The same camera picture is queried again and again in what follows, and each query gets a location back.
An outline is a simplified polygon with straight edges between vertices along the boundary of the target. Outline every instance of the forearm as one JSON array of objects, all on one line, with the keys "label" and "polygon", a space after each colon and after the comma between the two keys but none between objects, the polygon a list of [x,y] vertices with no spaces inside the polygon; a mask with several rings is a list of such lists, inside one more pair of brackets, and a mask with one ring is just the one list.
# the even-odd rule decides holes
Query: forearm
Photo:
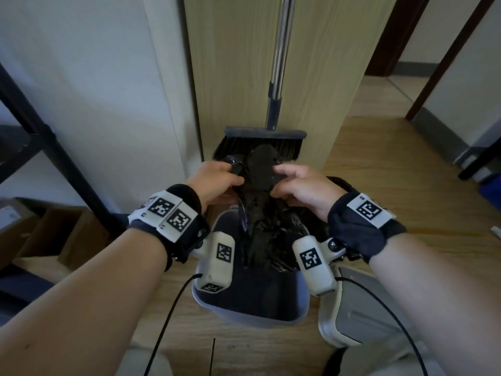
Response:
[{"label": "forearm", "polygon": [[497,290],[409,234],[390,238],[369,265],[448,374],[498,374]]},{"label": "forearm", "polygon": [[127,230],[0,329],[0,369],[114,374],[166,262],[156,237]]}]

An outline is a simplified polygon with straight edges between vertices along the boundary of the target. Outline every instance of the black bristles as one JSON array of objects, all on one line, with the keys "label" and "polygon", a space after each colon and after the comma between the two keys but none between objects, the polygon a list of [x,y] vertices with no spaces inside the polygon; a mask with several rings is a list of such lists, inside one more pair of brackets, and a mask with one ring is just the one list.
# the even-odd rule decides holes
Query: black bristles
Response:
[{"label": "black bristles", "polygon": [[243,154],[248,155],[252,150],[261,144],[272,145],[284,161],[295,161],[301,150],[301,139],[284,138],[247,138],[247,137],[227,137],[225,136],[217,146],[214,160],[221,161],[227,155]]}]

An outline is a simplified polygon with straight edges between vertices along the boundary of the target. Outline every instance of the person's left hand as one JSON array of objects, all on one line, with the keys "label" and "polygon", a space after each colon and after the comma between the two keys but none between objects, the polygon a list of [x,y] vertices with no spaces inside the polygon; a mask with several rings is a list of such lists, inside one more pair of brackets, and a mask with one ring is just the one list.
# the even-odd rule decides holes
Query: person's left hand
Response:
[{"label": "person's left hand", "polygon": [[235,204],[239,199],[231,189],[242,186],[243,177],[230,173],[231,165],[226,162],[206,161],[186,181],[200,198],[202,214],[209,204]]}]

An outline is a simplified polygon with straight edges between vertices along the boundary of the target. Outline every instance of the hand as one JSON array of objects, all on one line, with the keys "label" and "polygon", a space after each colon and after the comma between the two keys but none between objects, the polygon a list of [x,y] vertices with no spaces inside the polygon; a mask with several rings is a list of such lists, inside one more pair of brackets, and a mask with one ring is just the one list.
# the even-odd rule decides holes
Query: hand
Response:
[{"label": "hand", "polygon": [[284,199],[289,206],[307,207],[325,222],[332,205],[346,194],[345,190],[312,167],[284,163],[274,166],[274,170],[277,174],[287,175],[287,178],[275,185],[270,196]]},{"label": "hand", "polygon": [[243,177],[230,173],[231,165],[226,162],[206,161],[200,169],[186,181],[200,198],[202,213],[209,204],[234,204],[239,199],[231,189],[241,186]]}]

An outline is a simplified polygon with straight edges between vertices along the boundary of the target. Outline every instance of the person's left arm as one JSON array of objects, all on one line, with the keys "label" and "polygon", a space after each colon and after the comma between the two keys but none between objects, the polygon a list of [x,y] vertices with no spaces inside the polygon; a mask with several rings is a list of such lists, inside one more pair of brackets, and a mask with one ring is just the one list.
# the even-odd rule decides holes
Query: person's left arm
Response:
[{"label": "person's left arm", "polygon": [[[188,184],[202,212],[243,178],[205,162]],[[0,329],[0,369],[9,375],[115,374],[167,263],[154,235],[128,229]]]}]

